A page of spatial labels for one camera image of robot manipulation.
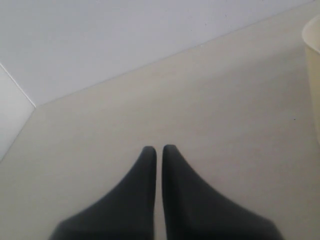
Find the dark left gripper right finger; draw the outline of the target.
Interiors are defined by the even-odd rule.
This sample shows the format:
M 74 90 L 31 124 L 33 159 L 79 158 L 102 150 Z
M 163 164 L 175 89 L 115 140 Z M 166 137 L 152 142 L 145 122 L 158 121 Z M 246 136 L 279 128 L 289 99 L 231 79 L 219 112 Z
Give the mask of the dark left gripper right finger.
M 175 145 L 162 151 L 162 202 L 169 240 L 281 240 L 275 224 L 212 188 Z

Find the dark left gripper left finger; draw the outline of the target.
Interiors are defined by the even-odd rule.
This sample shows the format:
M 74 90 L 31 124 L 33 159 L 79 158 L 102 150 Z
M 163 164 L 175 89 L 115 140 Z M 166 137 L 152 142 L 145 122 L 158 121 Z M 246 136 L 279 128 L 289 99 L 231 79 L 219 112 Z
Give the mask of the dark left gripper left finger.
M 52 240 L 152 240 L 157 153 L 145 146 L 125 177 L 108 194 L 60 222 Z

